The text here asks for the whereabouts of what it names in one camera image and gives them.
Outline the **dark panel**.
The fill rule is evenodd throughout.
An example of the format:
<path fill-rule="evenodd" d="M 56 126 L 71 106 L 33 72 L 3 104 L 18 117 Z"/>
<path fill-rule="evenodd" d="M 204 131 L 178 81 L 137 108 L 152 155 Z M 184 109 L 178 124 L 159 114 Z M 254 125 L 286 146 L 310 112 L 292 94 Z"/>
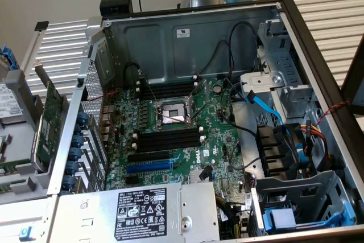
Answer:
<path fill-rule="evenodd" d="M 341 94 L 353 114 L 364 116 L 364 34 L 341 86 Z"/>

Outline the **blue expansion slot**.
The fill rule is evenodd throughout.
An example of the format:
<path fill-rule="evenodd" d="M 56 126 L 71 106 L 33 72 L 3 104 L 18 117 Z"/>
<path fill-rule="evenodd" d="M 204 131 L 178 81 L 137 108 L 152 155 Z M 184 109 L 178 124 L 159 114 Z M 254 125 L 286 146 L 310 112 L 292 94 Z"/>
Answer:
<path fill-rule="evenodd" d="M 128 174 L 171 169 L 173 169 L 173 162 L 170 160 L 133 164 L 126 167 Z"/>

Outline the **silver power supply with label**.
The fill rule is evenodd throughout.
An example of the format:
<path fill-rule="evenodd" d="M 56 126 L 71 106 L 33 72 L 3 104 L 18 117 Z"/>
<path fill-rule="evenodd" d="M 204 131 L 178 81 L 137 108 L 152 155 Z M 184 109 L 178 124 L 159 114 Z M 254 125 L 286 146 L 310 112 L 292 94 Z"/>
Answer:
<path fill-rule="evenodd" d="M 50 243 L 219 241 L 212 183 L 160 184 L 62 196 Z"/>

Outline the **metal CPU socket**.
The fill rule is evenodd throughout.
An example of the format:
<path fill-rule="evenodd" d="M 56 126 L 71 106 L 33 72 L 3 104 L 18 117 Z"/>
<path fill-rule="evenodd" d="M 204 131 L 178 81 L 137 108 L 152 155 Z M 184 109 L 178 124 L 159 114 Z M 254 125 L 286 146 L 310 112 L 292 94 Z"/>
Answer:
<path fill-rule="evenodd" d="M 192 115 L 197 111 L 196 103 L 193 97 L 188 99 L 185 97 L 174 97 L 174 98 L 164 98 L 159 99 L 158 106 L 155 106 L 154 101 L 151 101 L 151 110 L 152 110 L 152 130 L 155 131 L 164 131 L 164 130 L 177 130 L 177 129 L 188 129 L 190 127 L 194 127 L 197 125 L 197 122 L 194 120 L 191 121 Z M 175 125 L 167 125 L 161 126 L 157 123 L 156 112 L 168 112 L 170 116 L 184 116 L 189 124 L 175 124 Z"/>

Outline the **blue square button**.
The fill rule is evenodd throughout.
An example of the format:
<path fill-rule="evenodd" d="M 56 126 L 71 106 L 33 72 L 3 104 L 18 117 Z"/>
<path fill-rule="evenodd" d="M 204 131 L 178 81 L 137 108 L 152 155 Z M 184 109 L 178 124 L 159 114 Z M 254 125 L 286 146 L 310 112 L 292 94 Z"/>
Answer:
<path fill-rule="evenodd" d="M 32 237 L 31 237 L 31 232 L 32 232 L 32 226 L 24 226 L 20 229 L 19 232 L 19 241 L 20 242 L 29 242 L 32 241 Z"/>

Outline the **long black expansion slot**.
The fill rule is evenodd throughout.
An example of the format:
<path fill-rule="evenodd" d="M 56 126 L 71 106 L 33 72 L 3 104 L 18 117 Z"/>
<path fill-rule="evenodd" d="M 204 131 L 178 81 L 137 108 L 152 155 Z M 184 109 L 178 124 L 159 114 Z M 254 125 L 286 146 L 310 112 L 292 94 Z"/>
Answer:
<path fill-rule="evenodd" d="M 128 163 L 139 163 L 139 162 L 153 162 L 159 160 L 169 160 L 169 151 L 157 151 L 150 153 L 137 153 L 127 156 Z"/>

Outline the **blue plastic bracket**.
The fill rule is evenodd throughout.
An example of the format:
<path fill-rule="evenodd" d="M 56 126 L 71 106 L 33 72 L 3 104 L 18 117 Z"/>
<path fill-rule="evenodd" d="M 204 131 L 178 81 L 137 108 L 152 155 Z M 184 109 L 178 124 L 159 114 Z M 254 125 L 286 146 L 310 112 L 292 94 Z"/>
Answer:
<path fill-rule="evenodd" d="M 0 62 L 9 70 L 19 69 L 19 65 L 13 51 L 6 47 L 6 45 L 0 48 Z"/>

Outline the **silver disk bay cage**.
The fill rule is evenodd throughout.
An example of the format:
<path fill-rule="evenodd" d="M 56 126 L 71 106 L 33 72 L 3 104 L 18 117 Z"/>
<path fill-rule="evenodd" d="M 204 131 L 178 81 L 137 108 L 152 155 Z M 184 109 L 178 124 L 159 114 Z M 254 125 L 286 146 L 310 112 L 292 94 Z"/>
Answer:
<path fill-rule="evenodd" d="M 262 42 L 262 60 L 273 74 L 277 104 L 284 120 L 307 119 L 313 89 L 300 68 L 300 59 L 284 23 L 267 20 L 259 24 L 258 38 Z"/>

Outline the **silver chipset heatsink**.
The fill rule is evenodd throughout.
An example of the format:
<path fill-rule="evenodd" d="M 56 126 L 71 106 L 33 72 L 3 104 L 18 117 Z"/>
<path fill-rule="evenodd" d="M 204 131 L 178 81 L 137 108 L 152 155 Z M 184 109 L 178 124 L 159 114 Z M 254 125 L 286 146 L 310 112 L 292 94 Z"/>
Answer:
<path fill-rule="evenodd" d="M 201 173 L 202 170 L 190 170 L 189 174 L 188 174 L 188 184 L 193 184 L 193 183 L 207 183 L 209 182 L 208 179 L 201 181 L 199 179 L 199 174 Z"/>

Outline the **green graphics card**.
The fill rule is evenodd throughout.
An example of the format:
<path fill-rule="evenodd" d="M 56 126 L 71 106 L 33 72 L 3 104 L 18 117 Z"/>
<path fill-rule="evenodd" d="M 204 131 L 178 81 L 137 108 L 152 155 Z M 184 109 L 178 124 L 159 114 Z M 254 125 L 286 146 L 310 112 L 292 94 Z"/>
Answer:
<path fill-rule="evenodd" d="M 57 152 L 61 132 L 63 97 L 59 94 L 41 62 L 35 62 L 35 72 L 47 88 L 43 113 L 40 116 L 31 151 L 31 163 L 39 172 L 47 172 Z"/>

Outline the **silver metal bracket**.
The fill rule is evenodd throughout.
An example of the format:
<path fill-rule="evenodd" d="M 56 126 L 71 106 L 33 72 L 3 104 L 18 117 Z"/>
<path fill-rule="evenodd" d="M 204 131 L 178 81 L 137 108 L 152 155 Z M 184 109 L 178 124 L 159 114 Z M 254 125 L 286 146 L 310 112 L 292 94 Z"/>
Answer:
<path fill-rule="evenodd" d="M 266 92 L 285 86 L 283 76 L 278 72 L 251 72 L 241 75 L 240 82 L 244 91 Z"/>

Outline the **metal socket cover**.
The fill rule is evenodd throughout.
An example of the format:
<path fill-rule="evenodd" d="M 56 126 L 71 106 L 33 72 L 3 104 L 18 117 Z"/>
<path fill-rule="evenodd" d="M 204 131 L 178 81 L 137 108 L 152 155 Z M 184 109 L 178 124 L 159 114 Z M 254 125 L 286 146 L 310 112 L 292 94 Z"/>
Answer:
<path fill-rule="evenodd" d="M 192 89 L 192 91 L 187 96 L 187 98 L 191 99 L 195 93 L 198 93 L 199 91 L 203 91 L 203 94 L 205 96 L 205 101 L 209 101 L 210 89 L 209 89 L 209 84 L 207 83 L 207 79 L 203 79 L 203 81 L 201 81 L 199 83 L 195 82 L 194 85 L 195 85 L 195 87 Z"/>

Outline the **grey disk bay with openings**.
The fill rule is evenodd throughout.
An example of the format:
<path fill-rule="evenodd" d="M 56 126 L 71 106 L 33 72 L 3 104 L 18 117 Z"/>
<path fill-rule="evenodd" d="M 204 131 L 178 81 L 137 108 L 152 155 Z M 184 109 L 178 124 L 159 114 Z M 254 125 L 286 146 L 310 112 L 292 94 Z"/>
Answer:
<path fill-rule="evenodd" d="M 327 211 L 341 211 L 343 203 L 350 203 L 344 185 L 334 171 L 324 171 L 306 179 L 258 179 L 251 196 L 247 226 L 250 237 L 275 235 L 264 230 L 262 215 L 269 208 L 292 208 L 296 222 L 302 224 L 320 221 Z"/>

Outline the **white metal panel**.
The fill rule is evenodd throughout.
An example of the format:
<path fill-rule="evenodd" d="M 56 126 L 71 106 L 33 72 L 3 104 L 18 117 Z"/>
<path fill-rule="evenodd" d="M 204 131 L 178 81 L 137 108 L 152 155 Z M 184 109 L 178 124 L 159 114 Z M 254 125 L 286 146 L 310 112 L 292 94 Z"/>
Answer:
<path fill-rule="evenodd" d="M 59 197 L 0 205 L 0 243 L 50 243 Z M 20 242 L 19 232 L 32 226 L 32 241 Z"/>

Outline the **metal locking lever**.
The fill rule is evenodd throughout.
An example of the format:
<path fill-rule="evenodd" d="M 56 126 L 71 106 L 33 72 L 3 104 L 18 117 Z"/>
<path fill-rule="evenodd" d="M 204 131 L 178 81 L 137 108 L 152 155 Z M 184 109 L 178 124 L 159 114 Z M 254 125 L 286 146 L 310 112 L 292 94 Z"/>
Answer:
<path fill-rule="evenodd" d="M 201 108 L 199 108 L 191 117 L 191 121 L 194 120 L 204 109 L 205 107 L 209 104 L 209 101 L 207 101 Z"/>
<path fill-rule="evenodd" d="M 144 76 L 144 79 L 145 79 L 146 85 L 148 86 L 148 88 L 149 88 L 149 90 L 150 90 L 150 92 L 151 92 L 151 94 L 152 94 L 152 96 L 153 96 L 153 98 L 154 98 L 155 106 L 157 107 L 157 106 L 158 106 L 158 101 L 157 101 L 157 99 L 156 99 L 156 97 L 155 97 L 155 94 L 154 94 L 154 92 L 153 92 L 152 88 L 151 88 L 151 85 L 150 85 L 150 83 L 149 83 L 149 81 L 148 81 L 148 79 L 147 79 L 147 77 L 146 77 L 146 76 Z"/>
<path fill-rule="evenodd" d="M 190 123 L 184 116 L 170 116 L 168 112 L 156 112 L 156 119 L 161 126 Z"/>

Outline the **blue disk caddy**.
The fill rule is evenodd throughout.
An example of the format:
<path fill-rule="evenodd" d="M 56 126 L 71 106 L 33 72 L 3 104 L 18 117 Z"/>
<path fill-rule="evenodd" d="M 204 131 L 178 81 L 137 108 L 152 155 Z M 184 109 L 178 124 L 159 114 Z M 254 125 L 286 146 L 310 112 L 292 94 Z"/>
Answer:
<path fill-rule="evenodd" d="M 356 216 L 353 207 L 349 202 L 343 205 L 341 211 L 333 213 L 327 211 L 326 216 L 320 221 L 302 224 L 296 222 L 292 208 L 269 208 L 262 215 L 264 230 L 268 234 L 278 234 L 355 225 Z"/>

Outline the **green Dell motherboard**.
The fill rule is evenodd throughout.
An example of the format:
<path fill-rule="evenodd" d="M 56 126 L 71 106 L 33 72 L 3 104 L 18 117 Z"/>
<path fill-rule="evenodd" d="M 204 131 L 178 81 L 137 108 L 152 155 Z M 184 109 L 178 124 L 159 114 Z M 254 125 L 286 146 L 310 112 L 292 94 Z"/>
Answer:
<path fill-rule="evenodd" d="M 134 133 L 150 133 L 152 130 L 151 101 L 140 100 L 144 88 L 136 86 L 118 91 L 105 102 L 103 109 L 104 123 L 110 126 L 106 133 L 106 149 L 109 156 L 109 171 L 106 177 L 106 189 L 116 190 L 139 186 L 154 186 L 167 183 L 188 184 L 190 170 L 203 170 L 206 165 L 213 167 L 213 187 L 215 193 L 229 201 L 240 202 L 250 191 L 254 181 L 249 178 L 247 169 L 252 161 L 244 163 L 241 157 L 242 142 L 239 131 L 234 124 L 233 103 L 238 101 L 237 89 L 222 80 L 212 78 L 209 84 L 209 104 L 195 118 L 200 132 L 200 147 L 165 150 L 170 153 L 173 169 L 128 174 L 127 156 L 139 152 L 131 148 L 137 143 Z M 213 92 L 218 84 L 222 87 L 220 94 Z M 203 91 L 195 93 L 193 99 L 196 109 L 207 101 Z M 138 175 L 138 185 L 125 185 L 125 177 Z"/>

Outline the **silver hard disk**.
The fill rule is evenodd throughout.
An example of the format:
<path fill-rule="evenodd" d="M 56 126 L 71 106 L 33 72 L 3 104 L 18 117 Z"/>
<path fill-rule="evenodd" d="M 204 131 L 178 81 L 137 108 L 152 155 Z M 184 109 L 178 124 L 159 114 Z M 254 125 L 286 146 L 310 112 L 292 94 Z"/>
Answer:
<path fill-rule="evenodd" d="M 13 91 L 6 84 L 0 84 L 0 122 L 8 125 L 23 121 L 23 113 Z"/>

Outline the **open grey PC case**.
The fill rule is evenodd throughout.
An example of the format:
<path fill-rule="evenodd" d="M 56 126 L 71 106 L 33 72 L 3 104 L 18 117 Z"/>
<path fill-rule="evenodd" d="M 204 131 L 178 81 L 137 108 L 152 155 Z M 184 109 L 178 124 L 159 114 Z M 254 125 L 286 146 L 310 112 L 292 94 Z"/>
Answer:
<path fill-rule="evenodd" d="M 241 75 L 270 73 L 262 60 L 259 24 L 280 20 L 286 26 L 300 68 L 312 86 L 307 119 L 284 120 L 274 89 L 244 91 Z M 86 62 L 81 66 L 59 144 L 50 196 L 59 197 L 106 189 L 109 156 L 104 123 L 106 100 L 118 91 L 139 85 L 180 81 L 201 82 L 217 78 L 237 89 L 233 103 L 234 124 L 242 142 L 244 163 L 254 181 L 240 202 L 215 193 L 219 241 L 211 243 L 364 243 L 364 135 L 324 59 L 312 33 L 293 0 L 258 1 L 201 9 L 178 9 L 103 18 L 88 35 Z M 63 191 L 61 182 L 77 113 L 86 112 L 82 157 L 77 161 L 76 185 Z M 268 236 L 250 237 L 247 232 L 252 203 L 251 190 L 266 178 L 257 148 L 257 127 L 282 126 L 297 150 L 297 179 L 334 171 L 341 179 L 357 223 Z"/>

